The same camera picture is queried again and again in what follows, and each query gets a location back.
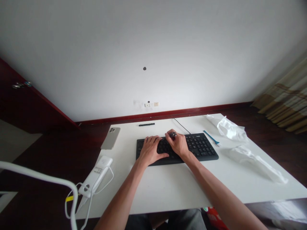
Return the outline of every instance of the striped curtain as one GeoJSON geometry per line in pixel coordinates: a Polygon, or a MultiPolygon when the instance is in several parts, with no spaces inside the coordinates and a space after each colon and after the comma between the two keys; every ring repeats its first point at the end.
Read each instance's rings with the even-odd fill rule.
{"type": "Polygon", "coordinates": [[[286,74],[252,106],[281,128],[295,134],[307,131],[307,58],[286,74]]]}

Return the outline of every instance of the white wall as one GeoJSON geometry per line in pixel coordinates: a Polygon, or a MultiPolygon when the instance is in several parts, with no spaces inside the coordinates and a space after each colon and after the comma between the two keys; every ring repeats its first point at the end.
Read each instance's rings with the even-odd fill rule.
{"type": "Polygon", "coordinates": [[[252,101],[307,36],[306,1],[0,1],[0,57],[74,121],[252,101]]]}

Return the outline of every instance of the white plastic bag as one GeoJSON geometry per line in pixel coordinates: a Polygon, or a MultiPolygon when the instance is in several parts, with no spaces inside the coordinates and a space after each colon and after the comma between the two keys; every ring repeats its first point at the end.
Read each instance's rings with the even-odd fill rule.
{"type": "Polygon", "coordinates": [[[269,178],[277,183],[288,183],[288,179],[284,178],[280,171],[274,169],[260,156],[255,156],[252,152],[243,145],[235,147],[229,151],[229,158],[238,162],[249,162],[255,165],[260,171],[264,172],[269,178]]]}
{"type": "Polygon", "coordinates": [[[227,136],[234,141],[248,142],[244,127],[238,126],[225,117],[219,118],[214,115],[206,115],[206,118],[217,127],[222,136],[227,136]]]}

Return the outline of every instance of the hand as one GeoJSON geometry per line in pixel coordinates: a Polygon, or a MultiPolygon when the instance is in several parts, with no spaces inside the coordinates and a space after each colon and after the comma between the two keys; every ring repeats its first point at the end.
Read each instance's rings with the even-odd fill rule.
{"type": "Polygon", "coordinates": [[[173,140],[169,136],[169,134],[172,132],[176,132],[176,131],[174,129],[171,129],[165,134],[165,138],[171,145],[174,152],[177,153],[180,157],[184,156],[185,154],[190,154],[191,152],[189,151],[188,145],[186,144],[185,136],[176,132],[177,136],[173,140]]]}
{"type": "Polygon", "coordinates": [[[158,143],[162,138],[159,136],[146,137],[138,160],[146,167],[159,159],[169,157],[167,153],[157,153],[158,143]]]}

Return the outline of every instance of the person's right hand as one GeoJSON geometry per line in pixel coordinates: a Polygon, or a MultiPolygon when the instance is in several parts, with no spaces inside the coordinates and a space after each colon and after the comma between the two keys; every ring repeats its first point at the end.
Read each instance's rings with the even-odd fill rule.
{"type": "Polygon", "coordinates": [[[176,132],[174,129],[171,129],[165,134],[166,140],[169,142],[170,146],[177,153],[180,157],[184,156],[185,154],[190,154],[191,152],[188,149],[188,145],[186,144],[185,136],[182,134],[177,133],[177,136],[173,140],[169,134],[172,132],[176,132]]]}

